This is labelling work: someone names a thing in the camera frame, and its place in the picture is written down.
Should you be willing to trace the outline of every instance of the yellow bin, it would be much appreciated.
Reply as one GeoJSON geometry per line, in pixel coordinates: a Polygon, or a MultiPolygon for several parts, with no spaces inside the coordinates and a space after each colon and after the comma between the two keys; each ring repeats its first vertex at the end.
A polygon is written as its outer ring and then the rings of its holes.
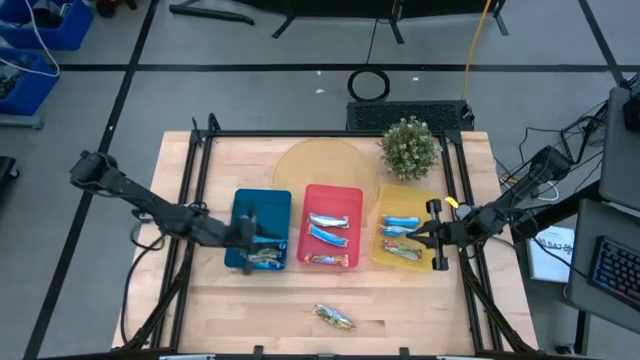
{"type": "Polygon", "coordinates": [[[392,254],[382,247],[382,240],[385,238],[380,231],[380,226],[384,225],[383,215],[391,216],[419,216],[421,223],[431,220],[427,213],[425,203],[438,195],[431,191],[416,189],[408,186],[385,184],[380,195],[380,211],[376,223],[376,231],[373,236],[373,246],[371,248],[371,258],[385,265],[393,265],[399,268],[416,271],[429,271],[432,269],[431,259],[435,256],[432,249],[427,249],[424,244],[407,239],[404,236],[394,237],[400,243],[422,249],[423,257],[418,261],[405,259],[392,254]]]}

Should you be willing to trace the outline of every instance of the wooden table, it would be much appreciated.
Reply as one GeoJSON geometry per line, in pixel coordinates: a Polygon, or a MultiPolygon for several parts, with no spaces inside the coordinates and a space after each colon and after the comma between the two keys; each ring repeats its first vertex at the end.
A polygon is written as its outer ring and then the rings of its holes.
{"type": "MultiPolygon", "coordinates": [[[[477,204],[500,195],[491,148],[486,133],[463,133],[464,149],[477,204]]],[[[177,202],[188,148],[188,132],[164,135],[151,190],[177,202]]],[[[204,201],[211,216],[229,221],[233,196],[238,188],[270,188],[273,170],[282,155],[304,138],[217,138],[207,174],[204,201]]],[[[377,167],[380,183],[394,180],[386,175],[377,139],[343,139],[357,147],[377,167]]],[[[455,161],[456,188],[462,196],[455,161]]],[[[196,157],[190,196],[195,193],[200,154],[196,157]]],[[[447,195],[442,166],[427,179],[412,184],[447,195]]],[[[450,220],[443,202],[442,219],[450,220]]],[[[267,354],[398,354],[409,347],[413,355],[473,354],[469,320],[458,256],[446,247],[450,270],[409,272],[373,263],[369,259],[377,206],[362,231],[360,265],[349,272],[319,271],[299,264],[298,230],[291,229],[290,261],[284,272],[257,271],[243,276],[223,264],[224,249],[196,247],[193,271],[180,342],[181,352],[252,353],[263,345],[267,354]],[[316,303],[331,305],[356,322],[355,332],[336,330],[316,318],[316,303]]],[[[154,225],[145,225],[139,241],[157,238],[154,225]]],[[[509,232],[501,237],[511,240],[509,232]]],[[[147,318],[158,300],[166,249],[148,254],[133,275],[127,309],[129,337],[147,318]]],[[[498,242],[485,247],[495,302],[525,342],[537,347],[518,261],[512,248],[498,242]]],[[[484,347],[490,348],[483,307],[478,302],[484,347]]],[[[167,312],[162,344],[169,343],[173,308],[167,312]]],[[[116,331],[114,346],[120,345],[116,331]]]]}

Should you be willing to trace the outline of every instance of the potted plant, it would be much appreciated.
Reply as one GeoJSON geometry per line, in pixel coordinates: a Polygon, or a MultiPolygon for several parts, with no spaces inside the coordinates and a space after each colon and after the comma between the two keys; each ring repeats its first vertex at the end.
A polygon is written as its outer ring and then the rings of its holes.
{"type": "Polygon", "coordinates": [[[427,176],[440,151],[427,124],[415,116],[392,125],[378,145],[382,148],[381,158],[389,172],[402,181],[427,176]]]}

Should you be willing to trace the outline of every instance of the gray floor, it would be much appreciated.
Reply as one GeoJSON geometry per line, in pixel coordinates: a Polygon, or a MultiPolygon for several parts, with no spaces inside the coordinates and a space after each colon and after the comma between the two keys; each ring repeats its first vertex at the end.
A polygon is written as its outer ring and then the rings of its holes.
{"type": "MultiPolygon", "coordinates": [[[[63,64],[129,62],[149,0],[140,9],[118,9],[114,19],[96,17],[83,47],[55,52],[63,64]]],[[[619,64],[640,64],[630,46],[640,23],[636,0],[589,0],[619,64]]],[[[174,16],[160,1],[141,64],[363,63],[373,20],[296,19],[279,40],[270,37],[282,16],[223,1],[207,6],[238,10],[256,27],[174,16]]],[[[489,19],[475,63],[605,65],[577,1],[511,0],[504,8],[510,36],[489,19]]],[[[397,45],[389,25],[378,24],[371,63],[463,64],[478,16],[407,20],[397,45]]],[[[225,129],[342,129],[349,72],[137,72],[110,152],[142,184],[151,182],[161,136],[187,130],[195,116],[204,124],[216,113],[225,129]]],[[[460,96],[460,72],[390,72],[389,100],[450,100],[460,96]]],[[[36,132],[0,129],[0,154],[18,158],[22,176],[0,205],[0,354],[21,358],[74,217],[80,192],[68,184],[69,168],[83,149],[96,149],[118,94],[121,72],[64,72],[38,111],[46,125],[36,132]]],[[[472,73],[468,101],[476,129],[487,131],[496,155],[517,165],[525,126],[560,129],[604,100],[615,83],[603,73],[472,73]]],[[[363,75],[356,88],[375,95],[381,84],[363,75]]],[[[558,140],[533,133],[525,157],[558,140]]],[[[599,149],[590,148],[587,156],[599,149]]],[[[571,194],[595,166],[582,167],[558,186],[571,194]]],[[[573,219],[563,224],[573,226],[573,219]]],[[[43,343],[41,356],[105,351],[114,334],[122,287],[133,247],[133,224],[121,201],[94,199],[43,343]]],[[[540,347],[570,342],[577,312],[562,303],[561,286],[530,281],[523,269],[540,347]]],[[[628,359],[640,338],[594,320],[589,355],[628,359]]]]}

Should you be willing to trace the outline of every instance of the white paper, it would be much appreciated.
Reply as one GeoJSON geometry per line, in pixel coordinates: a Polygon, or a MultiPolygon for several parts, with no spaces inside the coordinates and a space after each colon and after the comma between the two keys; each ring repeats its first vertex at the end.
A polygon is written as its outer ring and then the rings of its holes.
{"type": "MultiPolygon", "coordinates": [[[[573,254],[575,232],[573,229],[551,226],[536,235],[551,253],[561,257],[569,264],[573,254]]],[[[527,241],[529,248],[529,268],[534,280],[569,282],[569,267],[558,259],[545,253],[533,240],[527,241]]]]}

